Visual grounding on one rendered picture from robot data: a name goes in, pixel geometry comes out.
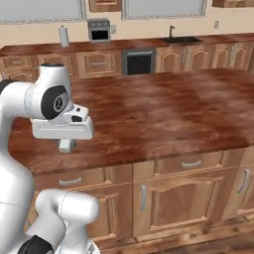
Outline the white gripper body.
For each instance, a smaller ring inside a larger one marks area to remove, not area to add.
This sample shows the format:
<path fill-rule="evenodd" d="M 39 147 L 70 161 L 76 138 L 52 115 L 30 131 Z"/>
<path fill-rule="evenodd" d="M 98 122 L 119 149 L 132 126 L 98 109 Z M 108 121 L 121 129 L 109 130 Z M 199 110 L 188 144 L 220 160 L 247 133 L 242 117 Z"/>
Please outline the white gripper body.
<path fill-rule="evenodd" d="M 55 125 L 47 120 L 34 119 L 32 130 L 37 139 L 91 140 L 94 134 L 90 117 L 87 117 L 84 122 L 70 122 L 64 125 Z"/>

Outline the pale marshmallow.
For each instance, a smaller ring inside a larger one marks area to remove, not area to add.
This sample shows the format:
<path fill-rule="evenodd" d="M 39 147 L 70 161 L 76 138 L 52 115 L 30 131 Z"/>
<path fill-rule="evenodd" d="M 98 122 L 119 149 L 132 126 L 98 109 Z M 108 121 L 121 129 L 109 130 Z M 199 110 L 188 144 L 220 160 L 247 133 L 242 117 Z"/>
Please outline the pale marshmallow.
<path fill-rule="evenodd" d="M 71 139 L 60 139 L 59 150 L 61 153 L 70 153 L 71 149 L 74 148 L 76 142 Z"/>

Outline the wooden drawer front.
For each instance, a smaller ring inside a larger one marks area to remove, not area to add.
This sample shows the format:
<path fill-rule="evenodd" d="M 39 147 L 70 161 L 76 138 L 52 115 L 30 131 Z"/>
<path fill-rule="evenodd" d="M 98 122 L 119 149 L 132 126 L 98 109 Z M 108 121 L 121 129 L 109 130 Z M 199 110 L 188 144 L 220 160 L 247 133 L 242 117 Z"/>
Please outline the wooden drawer front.
<path fill-rule="evenodd" d="M 222 152 L 212 152 L 212 153 L 201 153 L 189 156 L 178 156 L 167 159 L 160 159 L 154 163 L 154 174 L 158 175 L 169 175 L 176 174 L 185 171 L 199 170 L 206 168 L 216 168 L 221 161 Z M 192 163 L 201 160 L 202 163 L 196 168 L 183 168 L 182 162 Z"/>
<path fill-rule="evenodd" d="M 59 180 L 70 181 L 78 179 L 79 177 L 82 178 L 82 182 L 80 184 L 71 186 L 60 186 L 59 184 Z M 72 189 L 78 187 L 94 187 L 101 186 L 105 182 L 105 174 L 101 168 L 78 172 L 71 171 L 69 173 L 45 175 L 36 178 L 36 183 L 40 191 L 45 189 Z"/>

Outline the wooden cupboard run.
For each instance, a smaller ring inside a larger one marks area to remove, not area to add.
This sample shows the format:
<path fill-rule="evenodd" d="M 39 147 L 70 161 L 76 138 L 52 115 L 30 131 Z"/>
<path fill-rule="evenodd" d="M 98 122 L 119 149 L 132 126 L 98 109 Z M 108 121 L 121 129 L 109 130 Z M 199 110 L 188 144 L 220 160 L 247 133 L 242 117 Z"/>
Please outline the wooden cupboard run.
<path fill-rule="evenodd" d="M 247 70 L 253 51 L 254 42 L 157 48 L 156 72 L 212 68 Z"/>
<path fill-rule="evenodd" d="M 121 53 L 83 52 L 0 58 L 0 78 L 36 81 L 40 64 L 64 64 L 71 79 L 112 76 L 122 73 Z"/>

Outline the wooden cupboard door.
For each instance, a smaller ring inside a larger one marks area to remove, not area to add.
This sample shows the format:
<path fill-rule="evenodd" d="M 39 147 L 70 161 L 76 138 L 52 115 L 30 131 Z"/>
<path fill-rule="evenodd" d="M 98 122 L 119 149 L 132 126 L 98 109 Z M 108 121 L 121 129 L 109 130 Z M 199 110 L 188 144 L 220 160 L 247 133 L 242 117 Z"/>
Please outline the wooden cupboard door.
<path fill-rule="evenodd" d="M 236 173 L 236 167 L 229 167 L 135 183 L 133 236 L 221 220 Z M 141 185 L 147 187 L 145 210 L 140 208 Z"/>
<path fill-rule="evenodd" d="M 76 188 L 96 197 L 99 214 L 87 225 L 88 236 L 97 242 L 132 237 L 132 185 L 119 184 L 100 188 Z"/>
<path fill-rule="evenodd" d="M 235 155 L 237 155 L 236 162 L 238 163 L 237 173 L 227 200 L 223 218 L 254 214 L 254 146 L 239 149 L 236 153 L 230 153 L 229 162 L 232 162 Z M 247 189 L 243 193 L 238 194 L 236 191 L 242 184 L 244 169 L 249 169 L 251 176 Z"/>

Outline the white paper towel roll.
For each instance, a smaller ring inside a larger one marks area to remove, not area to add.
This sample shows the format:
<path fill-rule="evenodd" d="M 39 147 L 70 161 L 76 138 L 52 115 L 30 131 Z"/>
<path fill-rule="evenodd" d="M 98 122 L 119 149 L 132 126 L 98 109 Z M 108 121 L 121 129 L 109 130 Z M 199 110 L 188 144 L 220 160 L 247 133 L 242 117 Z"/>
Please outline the white paper towel roll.
<path fill-rule="evenodd" d="M 69 46 L 68 33 L 67 33 L 67 28 L 64 25 L 61 25 L 59 27 L 59 35 L 60 35 L 61 46 L 63 48 L 68 47 Z"/>

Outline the grey toaster oven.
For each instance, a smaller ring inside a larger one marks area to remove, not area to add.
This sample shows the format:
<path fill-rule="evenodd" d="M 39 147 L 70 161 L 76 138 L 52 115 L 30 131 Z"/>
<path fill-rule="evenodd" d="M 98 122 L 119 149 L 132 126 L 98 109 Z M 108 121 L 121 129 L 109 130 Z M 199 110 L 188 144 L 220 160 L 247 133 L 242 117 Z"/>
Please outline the grey toaster oven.
<path fill-rule="evenodd" d="M 109 42 L 110 35 L 110 21 L 107 18 L 88 19 L 88 36 L 93 43 Z"/>

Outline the white framed window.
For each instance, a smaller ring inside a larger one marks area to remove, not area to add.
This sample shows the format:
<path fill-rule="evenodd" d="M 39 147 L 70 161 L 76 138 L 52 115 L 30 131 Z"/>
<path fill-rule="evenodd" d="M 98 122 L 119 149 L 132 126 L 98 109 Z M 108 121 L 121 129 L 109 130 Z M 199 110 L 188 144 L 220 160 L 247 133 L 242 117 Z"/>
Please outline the white framed window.
<path fill-rule="evenodd" d="M 75 22 L 84 19 L 83 0 L 0 0 L 0 24 Z"/>
<path fill-rule="evenodd" d="M 202 17 L 207 0 L 122 0 L 123 20 Z"/>

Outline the black sink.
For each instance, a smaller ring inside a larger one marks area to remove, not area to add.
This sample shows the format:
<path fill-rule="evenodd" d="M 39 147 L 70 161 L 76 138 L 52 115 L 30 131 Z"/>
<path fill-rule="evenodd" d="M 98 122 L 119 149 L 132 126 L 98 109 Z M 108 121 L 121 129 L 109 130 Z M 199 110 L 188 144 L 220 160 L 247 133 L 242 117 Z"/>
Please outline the black sink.
<path fill-rule="evenodd" d="M 170 37 L 170 38 L 162 38 L 162 41 L 167 44 L 186 44 L 186 43 L 199 43 L 202 42 L 201 39 L 197 37 Z"/>

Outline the wooden wall cupboard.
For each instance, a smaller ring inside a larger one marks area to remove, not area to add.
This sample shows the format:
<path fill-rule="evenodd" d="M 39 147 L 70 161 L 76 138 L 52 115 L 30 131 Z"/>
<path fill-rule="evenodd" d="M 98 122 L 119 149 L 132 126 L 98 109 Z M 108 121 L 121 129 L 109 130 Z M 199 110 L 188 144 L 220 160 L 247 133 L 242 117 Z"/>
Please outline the wooden wall cupboard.
<path fill-rule="evenodd" d="M 254 7 L 254 0 L 212 0 L 211 6 L 217 8 L 250 8 Z"/>
<path fill-rule="evenodd" d="M 91 13 L 120 12 L 121 0 L 88 0 Z"/>

